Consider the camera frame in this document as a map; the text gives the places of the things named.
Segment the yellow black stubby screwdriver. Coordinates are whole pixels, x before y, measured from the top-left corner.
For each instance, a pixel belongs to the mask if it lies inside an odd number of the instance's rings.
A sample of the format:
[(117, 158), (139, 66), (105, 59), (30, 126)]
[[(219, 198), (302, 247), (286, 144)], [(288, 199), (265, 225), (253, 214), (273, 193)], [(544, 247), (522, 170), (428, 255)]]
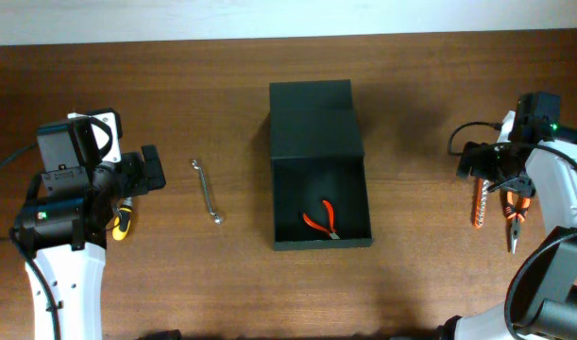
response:
[(131, 197), (125, 198), (120, 204), (112, 228), (112, 238), (122, 241), (127, 237), (131, 224), (133, 201)]

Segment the silver double-ended wrench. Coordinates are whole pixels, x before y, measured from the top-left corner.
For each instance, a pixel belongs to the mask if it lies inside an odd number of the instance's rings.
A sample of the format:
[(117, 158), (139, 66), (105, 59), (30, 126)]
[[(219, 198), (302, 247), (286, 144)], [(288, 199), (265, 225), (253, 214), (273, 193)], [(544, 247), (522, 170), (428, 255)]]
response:
[(196, 170), (196, 172), (199, 175), (200, 181), (201, 181), (201, 187), (202, 187), (202, 192), (204, 195), (204, 200), (206, 202), (206, 206), (207, 206), (207, 210), (208, 210), (208, 214), (212, 217), (213, 222), (216, 225), (221, 225), (223, 223), (223, 218), (221, 217), (221, 215), (213, 208), (212, 206), (212, 201), (211, 201), (211, 197), (210, 197), (210, 193), (208, 190), (208, 183), (206, 180), (206, 176), (204, 173), (204, 170), (202, 168), (202, 166), (198, 163), (198, 161), (196, 159), (192, 159), (191, 160), (191, 164), (193, 166), (193, 168)]

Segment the orange black needle-nose pliers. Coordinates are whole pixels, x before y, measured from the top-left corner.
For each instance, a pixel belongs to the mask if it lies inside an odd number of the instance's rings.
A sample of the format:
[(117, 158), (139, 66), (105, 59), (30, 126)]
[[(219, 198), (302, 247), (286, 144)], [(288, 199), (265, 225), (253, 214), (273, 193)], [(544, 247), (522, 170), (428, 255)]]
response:
[(515, 254), (521, 234), (521, 224), (527, 217), (531, 199), (512, 192), (506, 192), (504, 198), (503, 214), (508, 223), (508, 246), (510, 253)]

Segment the small red cutting pliers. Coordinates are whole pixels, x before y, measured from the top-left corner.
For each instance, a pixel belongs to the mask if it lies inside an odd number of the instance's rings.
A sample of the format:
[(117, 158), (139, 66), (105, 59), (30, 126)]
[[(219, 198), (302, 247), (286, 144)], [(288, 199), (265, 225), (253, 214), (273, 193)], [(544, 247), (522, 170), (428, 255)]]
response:
[(332, 204), (327, 199), (321, 200), (327, 216), (327, 221), (325, 224), (318, 223), (314, 221), (307, 213), (301, 215), (303, 222), (310, 228), (314, 230), (321, 231), (325, 233), (332, 240), (339, 240), (340, 236), (337, 234), (335, 227), (335, 214)]

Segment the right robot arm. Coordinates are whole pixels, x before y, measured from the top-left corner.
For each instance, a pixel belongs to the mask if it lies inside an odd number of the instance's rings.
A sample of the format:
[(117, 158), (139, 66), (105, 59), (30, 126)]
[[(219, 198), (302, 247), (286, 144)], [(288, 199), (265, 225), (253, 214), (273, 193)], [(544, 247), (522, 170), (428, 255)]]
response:
[(531, 199), (538, 200), (545, 240), (509, 283), (503, 303), (474, 316), (456, 315), (437, 339), (577, 339), (577, 130), (560, 124), (561, 98), (532, 92), (494, 126), (493, 144), (468, 142), (456, 173), (480, 180), (475, 216), (500, 191), (515, 247)]

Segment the orange bit holder strip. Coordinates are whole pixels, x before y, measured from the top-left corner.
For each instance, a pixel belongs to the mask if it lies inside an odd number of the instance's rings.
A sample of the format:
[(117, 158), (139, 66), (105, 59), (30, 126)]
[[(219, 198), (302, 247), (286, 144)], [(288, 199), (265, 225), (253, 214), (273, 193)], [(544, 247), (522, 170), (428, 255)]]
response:
[(473, 200), (471, 222), (475, 229), (480, 229), (484, 225), (485, 206), (488, 195), (489, 181), (487, 179), (476, 178), (476, 191)]

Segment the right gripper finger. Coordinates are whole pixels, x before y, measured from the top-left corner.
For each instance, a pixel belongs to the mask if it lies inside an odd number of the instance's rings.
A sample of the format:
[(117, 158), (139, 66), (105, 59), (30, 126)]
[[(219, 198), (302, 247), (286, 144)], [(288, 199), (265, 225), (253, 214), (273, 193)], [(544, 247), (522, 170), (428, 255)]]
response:
[(463, 149), (463, 154), (460, 156), (460, 161), (456, 168), (456, 176), (461, 179), (468, 177), (488, 179), (489, 160), (486, 152), (482, 150), (484, 144), (477, 144), (474, 142), (467, 142)]
[(499, 180), (492, 183), (487, 188), (488, 193), (493, 193), (498, 190), (517, 194), (518, 196), (525, 198), (533, 198), (536, 194), (535, 185), (531, 178), (526, 174)]

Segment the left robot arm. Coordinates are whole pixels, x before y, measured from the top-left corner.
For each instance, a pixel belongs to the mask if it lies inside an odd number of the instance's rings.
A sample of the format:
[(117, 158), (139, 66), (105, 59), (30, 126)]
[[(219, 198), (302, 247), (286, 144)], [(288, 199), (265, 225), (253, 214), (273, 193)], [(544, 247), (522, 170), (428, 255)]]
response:
[(131, 199), (166, 184), (156, 146), (120, 153), (116, 113), (43, 125), (44, 169), (9, 231), (25, 261), (37, 339), (100, 339), (107, 225), (126, 227)]

